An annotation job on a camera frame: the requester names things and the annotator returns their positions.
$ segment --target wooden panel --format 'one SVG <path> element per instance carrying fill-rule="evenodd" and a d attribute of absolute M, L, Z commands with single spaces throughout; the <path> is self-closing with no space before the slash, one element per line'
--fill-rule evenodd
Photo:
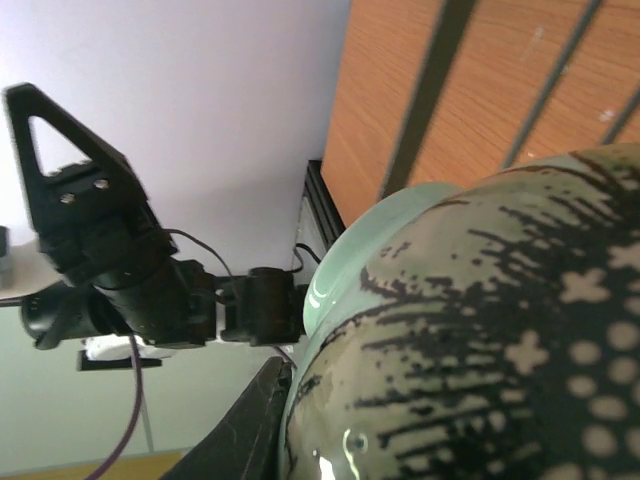
<path fill-rule="evenodd" d="M 125 458 L 118 460 L 100 479 L 130 480 L 135 478 L 136 480 L 157 480 L 173 467 L 178 460 L 180 460 L 180 454 L 178 453 Z M 5 480 L 83 480 L 97 466 L 98 464 L 80 465 L 2 478 Z"/>
<path fill-rule="evenodd" d="M 354 0 L 323 178 L 346 224 L 376 200 L 437 0 Z M 484 0 L 461 45 L 411 182 L 495 171 L 586 0 Z M 521 158 L 585 147 L 638 82 L 640 6 L 605 3 Z M 638 118 L 622 139 L 638 139 Z"/>

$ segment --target wall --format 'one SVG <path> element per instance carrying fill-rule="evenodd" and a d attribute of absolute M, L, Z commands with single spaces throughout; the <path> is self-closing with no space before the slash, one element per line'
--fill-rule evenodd
<path fill-rule="evenodd" d="M 0 87 L 35 83 L 115 145 L 161 222 L 215 245 L 234 270 L 289 266 L 348 9 L 348 0 L 0 0 Z M 0 224 L 23 242 L 31 233 L 2 117 Z M 69 162 L 42 137 L 45 169 Z"/>
<path fill-rule="evenodd" d="M 296 241 L 321 258 L 322 241 L 306 199 Z M 308 283 L 316 265 L 304 251 L 297 283 Z M 299 362 L 306 337 L 296 345 Z M 0 477 L 14 472 L 104 458 L 119 440 L 131 413 L 131 371 L 77 372 L 79 341 L 35 350 L 17 308 L 0 308 Z M 150 421 L 149 447 L 139 423 L 125 455 L 185 450 L 202 440 L 236 401 L 273 353 L 268 348 L 213 343 L 179 352 L 161 368 L 144 370 Z"/>

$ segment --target robotic arm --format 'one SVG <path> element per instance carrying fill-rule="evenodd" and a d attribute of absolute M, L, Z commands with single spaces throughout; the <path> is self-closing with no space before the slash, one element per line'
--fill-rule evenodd
<path fill-rule="evenodd" d="M 290 271 L 216 277 L 178 261 L 124 155 L 31 84 L 11 87 L 6 107 L 39 251 L 64 282 L 22 297 L 22 319 L 41 350 L 62 340 L 135 334 L 159 348 L 194 348 L 217 336 L 253 346 L 296 342 L 304 291 Z M 40 170 L 30 119 L 48 122 L 87 156 Z"/>

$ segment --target white object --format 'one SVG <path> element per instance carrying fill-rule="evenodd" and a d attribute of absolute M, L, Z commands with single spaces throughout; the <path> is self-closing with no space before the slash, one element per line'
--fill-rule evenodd
<path fill-rule="evenodd" d="M 35 84 L 122 152 L 162 225 L 215 245 L 236 271 L 285 268 L 307 160 L 324 151 L 349 8 L 0 1 L 0 87 Z M 37 123 L 43 172 L 85 158 Z M 212 148 L 215 161 L 202 161 Z M 33 233 L 18 172 L 2 111 L 0 224 L 22 243 Z M 180 246 L 180 258 L 224 275 L 212 255 Z"/>
<path fill-rule="evenodd" d="M 136 336 L 136 343 L 142 358 L 169 358 L 177 353 L 176 350 L 146 345 L 138 336 Z M 85 340 L 84 348 L 89 360 L 122 360 L 131 356 L 128 337 L 116 335 L 90 337 Z"/>

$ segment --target wire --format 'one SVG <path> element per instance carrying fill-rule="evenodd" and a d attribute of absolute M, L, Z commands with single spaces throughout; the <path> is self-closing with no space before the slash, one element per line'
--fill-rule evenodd
<path fill-rule="evenodd" d="M 296 258 L 300 262 L 300 266 L 291 270 L 291 273 L 300 273 L 304 268 L 304 260 L 302 260 L 302 255 L 300 255 L 300 252 L 295 247 L 293 249 L 293 254 L 296 256 Z"/>
<path fill-rule="evenodd" d="M 136 342 L 136 338 L 131 335 L 129 336 L 129 342 L 131 343 L 131 364 L 133 366 L 133 371 L 136 379 L 136 396 L 133 402 L 133 411 L 131 412 L 131 418 L 129 419 L 129 424 L 122 435 L 122 438 L 113 449 L 111 454 L 105 458 L 105 460 L 96 468 L 85 480 L 96 480 L 100 478 L 111 466 L 118 460 L 120 454 L 125 449 L 129 440 L 131 440 L 131 436 L 133 435 L 133 431 L 136 428 L 136 424 L 138 423 L 138 417 L 140 416 L 140 409 L 142 408 L 142 397 L 143 397 L 143 387 L 142 387 L 142 362 L 140 361 L 140 352 L 138 351 L 138 343 Z"/>
<path fill-rule="evenodd" d="M 407 186 L 477 0 L 443 0 L 378 200 Z"/>
<path fill-rule="evenodd" d="M 307 245 L 306 243 L 296 243 L 294 252 L 297 251 L 298 248 L 301 248 L 302 250 L 307 252 L 311 256 L 311 258 L 313 258 L 313 260 L 318 265 L 320 265 L 320 262 L 322 262 L 322 259 L 311 249 L 309 245 Z"/>
<path fill-rule="evenodd" d="M 207 252 L 213 254 L 218 260 L 220 260 L 220 263 L 222 264 L 222 266 L 226 270 L 227 274 L 229 275 L 229 283 L 231 284 L 231 289 L 233 290 L 233 295 L 234 295 L 234 297 L 236 299 L 236 303 L 240 304 L 240 294 L 238 293 L 238 289 L 236 287 L 235 281 L 233 280 L 233 274 L 231 273 L 231 269 L 227 265 L 227 262 L 225 262 L 223 260 L 223 258 L 218 254 L 218 252 L 216 252 L 212 247 L 210 247 L 209 245 L 204 243 L 202 240 L 198 240 L 193 235 L 190 235 L 187 232 L 184 232 L 182 230 L 178 230 L 177 228 L 167 228 L 167 229 L 165 229 L 165 232 L 167 232 L 169 234 L 173 234 L 173 235 L 182 235 L 183 237 L 188 238 L 193 243 L 195 243 L 199 247 L 204 248 Z M 300 270 L 302 270 L 302 267 L 304 266 L 304 263 L 302 263 L 302 257 L 300 256 L 300 254 L 298 254 L 297 257 L 301 262 L 301 266 L 299 268 L 300 268 Z M 282 347 L 274 345 L 272 348 L 278 353 L 279 356 L 281 356 L 286 361 L 291 363 L 291 365 L 294 368 L 297 368 L 296 362 L 294 362 L 293 358 L 291 358 L 291 356 L 287 352 L 285 352 Z"/>
<path fill-rule="evenodd" d="M 275 345 L 272 347 L 276 352 L 278 352 L 278 354 L 284 358 L 287 362 L 289 362 L 293 368 L 298 368 L 298 365 L 296 365 L 296 362 L 293 360 L 293 357 L 291 355 L 289 355 L 287 352 L 285 352 L 284 348 Z"/>

